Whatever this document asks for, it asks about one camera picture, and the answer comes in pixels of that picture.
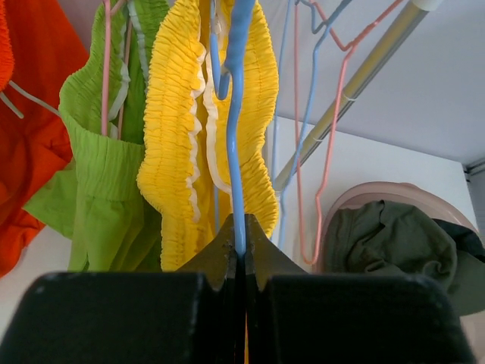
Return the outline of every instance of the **clothing rack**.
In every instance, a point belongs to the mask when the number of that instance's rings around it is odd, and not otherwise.
[[[351,80],[343,89],[343,94],[340,102],[338,120],[350,109],[358,96],[364,91],[365,87],[374,79],[382,67],[389,61],[396,50],[404,43],[408,36],[418,26],[418,24],[431,11],[438,8],[443,0],[410,0],[408,4],[401,10],[397,18],[391,24],[389,29],[382,36],[380,41],[372,49],[369,56],[364,60]],[[335,112],[335,100],[330,107],[325,111],[319,122],[308,133],[303,141],[302,151],[300,154],[300,164],[303,165],[310,155],[318,148],[321,141],[330,132],[330,125],[332,123],[333,113]],[[278,174],[274,181],[274,189],[281,191],[292,177],[291,170],[293,161],[296,157],[294,153],[292,158],[288,160],[282,171]]]

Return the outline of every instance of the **black plastic object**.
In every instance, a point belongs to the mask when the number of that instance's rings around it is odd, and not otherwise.
[[[246,216],[175,273],[51,274],[22,299],[0,363],[474,362],[421,277],[307,275]]]

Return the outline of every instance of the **red-orange fabric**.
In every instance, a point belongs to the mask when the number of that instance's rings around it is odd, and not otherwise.
[[[59,90],[67,76],[86,63],[86,50],[56,0],[0,2],[15,60],[11,80],[57,108]],[[22,206],[72,158],[60,118],[10,86],[3,92],[24,118],[0,102],[0,277],[43,228]]]
[[[7,86],[14,72],[14,55],[8,36],[5,0],[0,0],[0,92]]]

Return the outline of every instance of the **yellow ruffled fabric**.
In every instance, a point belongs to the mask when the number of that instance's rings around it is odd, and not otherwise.
[[[224,60],[233,0],[219,3],[220,57]],[[210,2],[177,0],[155,39],[145,109],[145,160],[138,185],[162,213],[163,270],[178,269],[215,236],[213,184],[221,220],[232,212],[226,152],[230,97],[214,94],[208,55]],[[245,92],[238,123],[239,162],[246,213],[266,234],[278,205],[264,166],[264,131],[274,113],[277,64],[259,4],[253,11],[245,56]]]

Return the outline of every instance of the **white drawstring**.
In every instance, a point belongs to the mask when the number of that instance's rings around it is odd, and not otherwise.
[[[18,108],[15,107],[14,104],[12,104],[12,101],[10,101],[4,93],[0,93],[0,100],[2,100],[9,109],[13,111],[16,116],[18,116],[20,119],[23,119],[23,114],[20,112]]]
[[[41,105],[46,110],[49,110],[52,114],[57,115],[58,117],[61,117],[61,114],[59,114],[59,111],[57,111],[49,104],[43,102],[41,99],[38,99],[35,96],[30,95],[27,91],[25,91],[20,86],[18,86],[14,81],[8,81],[8,84],[26,99],[29,99],[30,101],[33,101],[38,105]],[[15,105],[7,98],[7,96],[4,93],[0,93],[0,100],[2,100],[8,106],[8,108],[11,109],[13,113],[16,114],[16,116],[18,116],[20,119],[23,119],[23,114],[20,112],[18,108],[15,107]]]

